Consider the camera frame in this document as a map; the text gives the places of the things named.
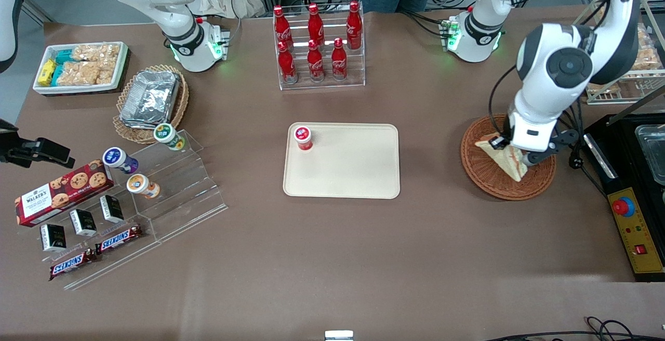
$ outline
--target yogurt cup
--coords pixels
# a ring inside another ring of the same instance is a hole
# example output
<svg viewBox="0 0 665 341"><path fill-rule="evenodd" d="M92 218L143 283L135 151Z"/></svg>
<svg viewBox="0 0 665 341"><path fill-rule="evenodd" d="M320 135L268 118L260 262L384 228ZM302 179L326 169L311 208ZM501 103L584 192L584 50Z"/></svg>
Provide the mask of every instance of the yogurt cup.
<svg viewBox="0 0 665 341"><path fill-rule="evenodd" d="M301 150L307 151L312 148L312 131L304 125L298 126L293 131L293 138Z"/></svg>
<svg viewBox="0 0 665 341"><path fill-rule="evenodd" d="M159 185L150 182L145 175L137 173L127 180L127 190L133 194L142 194L147 199L155 198L161 190Z"/></svg>
<svg viewBox="0 0 665 341"><path fill-rule="evenodd" d="M154 137L157 142L165 144L173 151L180 151L185 147L185 138L169 123L161 123L157 125L152 132L152 137Z"/></svg>
<svg viewBox="0 0 665 341"><path fill-rule="evenodd" d="M104 151L102 161L104 161L105 165L111 168L118 168L127 175L135 173L138 169L138 161L128 156L127 153L119 147L111 147Z"/></svg>

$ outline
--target table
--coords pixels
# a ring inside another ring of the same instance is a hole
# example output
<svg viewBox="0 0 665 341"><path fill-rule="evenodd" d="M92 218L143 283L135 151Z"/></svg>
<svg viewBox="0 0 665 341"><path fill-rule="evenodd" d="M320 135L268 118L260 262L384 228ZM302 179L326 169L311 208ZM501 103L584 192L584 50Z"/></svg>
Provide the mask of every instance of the table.
<svg viewBox="0 0 665 341"><path fill-rule="evenodd" d="M47 282L38 241L17 234L10 212L15 197L64 168L0 166L0 338L304 340L352 329L358 340L487 339L584 329L588 315L662 336L665 286L632 282L608 204L566 154L550 189L517 203L484 194L460 164L461 136L487 113L522 38L581 10L513 10L499 49L480 64L443 54L406 17L368 14L367 86L301 95L278 89L271 20L243 21L227 62L185 74L191 97L181 123L204 145L229 210L66 292ZM45 30L47 45L126 42L130 74L176 65L153 24ZM497 112L519 87L516 75L505 80ZM71 147L79 163L110 146L133 152L140 146L111 123L116 98L30 92L17 125L23 137ZM605 113L586 108L585 121ZM395 125L400 196L286 196L286 133L296 121Z"/></svg>

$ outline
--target aluminum foil container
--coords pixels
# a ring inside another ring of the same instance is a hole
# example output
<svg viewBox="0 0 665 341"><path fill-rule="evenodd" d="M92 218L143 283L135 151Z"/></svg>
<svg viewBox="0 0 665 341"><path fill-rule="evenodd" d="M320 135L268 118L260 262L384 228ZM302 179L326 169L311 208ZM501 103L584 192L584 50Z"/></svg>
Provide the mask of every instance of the aluminum foil container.
<svg viewBox="0 0 665 341"><path fill-rule="evenodd" d="M121 121L130 128L153 129L169 123L180 76L169 71L141 71L136 75L121 111Z"/></svg>

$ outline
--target teal package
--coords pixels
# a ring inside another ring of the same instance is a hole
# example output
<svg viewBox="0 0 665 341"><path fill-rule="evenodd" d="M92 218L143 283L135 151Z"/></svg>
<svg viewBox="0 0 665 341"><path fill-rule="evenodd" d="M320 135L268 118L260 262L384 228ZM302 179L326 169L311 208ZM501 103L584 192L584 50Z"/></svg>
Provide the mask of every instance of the teal package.
<svg viewBox="0 0 665 341"><path fill-rule="evenodd" d="M58 51L55 55L55 62L57 64L64 64L66 61L74 61L72 58L72 52L72 49Z"/></svg>
<svg viewBox="0 0 665 341"><path fill-rule="evenodd" d="M57 87L58 86L58 77L62 75L62 72L64 71L64 67L59 65L55 67L55 71L53 72L53 79L50 81L50 85L52 87Z"/></svg>

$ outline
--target emergency stop button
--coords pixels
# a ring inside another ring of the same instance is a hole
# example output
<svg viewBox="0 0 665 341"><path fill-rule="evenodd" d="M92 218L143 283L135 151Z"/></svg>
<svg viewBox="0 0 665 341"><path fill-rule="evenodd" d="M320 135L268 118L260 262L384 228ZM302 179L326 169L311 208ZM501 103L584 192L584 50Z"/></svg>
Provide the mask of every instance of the emergency stop button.
<svg viewBox="0 0 665 341"><path fill-rule="evenodd" d="M612 202L612 210L618 215L629 218L635 214L635 204L630 201L630 198L622 196Z"/></svg>

